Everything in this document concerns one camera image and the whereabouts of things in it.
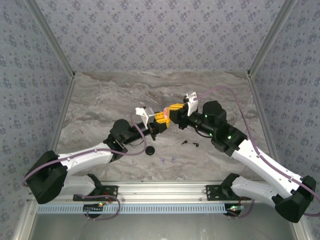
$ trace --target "marble surface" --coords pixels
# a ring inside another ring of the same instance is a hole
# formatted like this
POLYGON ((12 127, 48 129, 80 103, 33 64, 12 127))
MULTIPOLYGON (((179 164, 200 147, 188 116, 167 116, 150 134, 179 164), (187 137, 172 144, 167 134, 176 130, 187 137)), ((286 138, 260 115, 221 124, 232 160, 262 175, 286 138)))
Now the marble surface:
MULTIPOLYGON (((107 138, 117 119, 130 120, 135 107, 151 107, 155 112, 171 104, 181 103, 186 93, 198 96, 216 86, 228 86, 238 96, 259 147, 268 153, 258 112, 248 80, 243 72, 159 71, 159 72, 90 72, 77 73, 57 153, 70 153, 92 147, 107 138)), ((199 102, 218 100, 227 112, 227 120, 247 133, 240 111, 227 90, 219 90, 199 102)), ((147 137, 155 154, 123 156, 107 165, 98 165, 80 174, 93 173, 101 180, 223 180, 237 173, 251 180, 260 180, 250 168, 219 152, 210 140, 171 123, 158 134, 156 141, 147 137)), ((127 146, 138 152, 143 146, 127 146)))

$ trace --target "purple cable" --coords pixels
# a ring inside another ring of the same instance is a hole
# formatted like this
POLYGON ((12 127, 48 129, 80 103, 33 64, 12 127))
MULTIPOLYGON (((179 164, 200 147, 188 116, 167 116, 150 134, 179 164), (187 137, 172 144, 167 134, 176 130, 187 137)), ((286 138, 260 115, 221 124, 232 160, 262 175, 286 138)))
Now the purple cable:
MULTIPOLYGON (((316 194, 314 191, 312 191, 309 187, 307 187, 307 186, 304 185, 303 183, 295 180, 294 178, 291 179, 291 176, 289 176, 289 175, 287 175, 286 173, 280 171, 278 168, 276 168, 276 167, 273 166, 271 163, 269 163, 269 162, 261 155, 261 153, 260 153, 259 150, 258 150, 258 146, 257 146, 257 144, 256 144, 256 142, 255 142, 254 136, 253 136, 252 133, 251 133, 251 129, 250 129, 249 124, 248 124, 248 122, 247 122, 247 119, 246 119, 246 116, 245 116, 245 114, 244 114, 244 111, 243 111, 243 109, 242 109, 242 107, 241 107, 241 105, 240 105, 240 102, 239 102, 239 100, 238 100, 235 92, 234 92, 231 88, 229 88, 229 87, 227 87, 227 86, 217 86, 217 87, 214 87, 214 88, 210 89, 209 91, 205 92, 204 94, 196 97, 194 100, 199 100, 199 99, 203 98, 204 96, 212 93, 213 91, 216 91, 216 90, 219 90, 219 89, 226 89, 226 90, 228 90, 228 91, 230 91, 230 92, 232 93, 232 95, 233 95, 233 97, 234 97, 234 99, 235 99, 235 101, 236 101, 236 104, 237 104, 238 107, 239 107, 239 110, 240 110, 240 113, 241 113, 241 115, 242 115, 242 118, 243 118, 245 127, 246 127, 246 129, 247 129, 247 131, 248 131, 249 138, 250 138, 250 140, 251 140, 251 142, 252 142, 252 146, 253 146, 253 148, 254 148, 254 151, 255 151, 256 154, 261 158, 261 160, 262 160, 265 164, 267 164, 270 168, 272 168, 273 170, 275 170, 277 173, 279 173, 279 174, 281 174, 282 176, 286 177, 287 179, 291 180, 291 181, 294 182, 295 184, 298 184, 299 186, 303 187, 305 190, 307 190, 309 193, 311 193, 311 194, 320 202, 320 196, 319 196, 318 194, 316 194)), ((305 216, 308 216, 308 217, 319 217, 319 216, 320 216, 320 212, 318 212, 318 213, 305 213, 304 215, 305 215, 305 216)))
POLYGON ((96 199, 96 198, 111 198, 111 199, 114 199, 116 200, 116 202, 118 203, 118 209, 116 210, 115 214, 111 215, 111 216, 108 216, 108 217, 102 217, 102 218, 92 218, 92 217, 89 217, 89 212, 90 210, 92 209, 92 207, 90 207, 88 209, 88 211, 86 212, 86 217, 88 218, 88 220, 93 220, 93 221, 104 221, 104 220, 110 220, 110 219, 113 219, 115 218, 116 216, 118 216, 119 212, 120 212, 120 201, 118 198, 116 198, 115 196, 112 196, 112 195, 98 195, 98 196, 85 196, 85 195, 82 195, 82 194, 76 194, 77 196, 83 198, 83 199, 96 199))
POLYGON ((131 119, 131 122, 132 124, 135 126, 135 128, 138 130, 138 132, 140 133, 143 141, 144 141, 144 148, 139 151, 139 152, 136 152, 136 153, 125 153, 125 152, 120 152, 120 151, 116 151, 116 150, 112 150, 112 149, 109 149, 109 148, 96 148, 96 149, 92 149, 92 150, 88 150, 88 151, 84 151, 84 152, 80 152, 80 153, 77 153, 75 155, 72 155, 72 156, 68 156, 68 157, 63 157, 63 158, 60 158, 60 159, 57 159, 57 160, 53 160, 53 161, 50 161, 50 162, 47 162, 41 166, 38 166, 37 168, 35 168, 33 171, 31 171, 27 176, 24 177, 23 179, 23 182, 22 182, 22 185, 24 187, 27 187, 28 185, 26 184, 26 181, 33 175, 35 174, 36 172, 38 172, 39 170, 47 167, 47 166, 50 166, 52 164, 56 164, 56 163, 59 163, 59 162, 62 162, 62 161, 65 161, 67 160, 68 158, 69 159, 74 159, 76 157, 79 157, 79 156, 83 156, 83 155, 86 155, 86 154, 90 154, 90 153, 94 153, 94 152, 111 152, 111 153, 114 153, 114 154, 120 154, 120 155, 125 155, 125 156, 136 156, 136 155, 140 155, 142 153, 145 152, 146 148, 147 148, 147 140, 146 140, 146 137, 145 135, 143 134, 143 132, 141 131, 141 129, 138 127, 138 125, 136 124, 136 122, 133 120, 133 116, 135 114, 136 111, 133 111, 131 113, 131 116, 130 116, 130 119, 131 119))
POLYGON ((253 211, 254 207, 255 207, 255 200, 252 199, 251 207, 250 207, 249 211, 248 211, 246 214, 241 215, 241 216, 238 216, 237 214, 235 214, 235 213, 232 212, 232 211, 227 211, 227 212, 228 212, 229 214, 234 215, 234 217, 237 218, 237 219, 243 219, 243 218, 245 218, 246 216, 248 216, 248 215, 253 211))

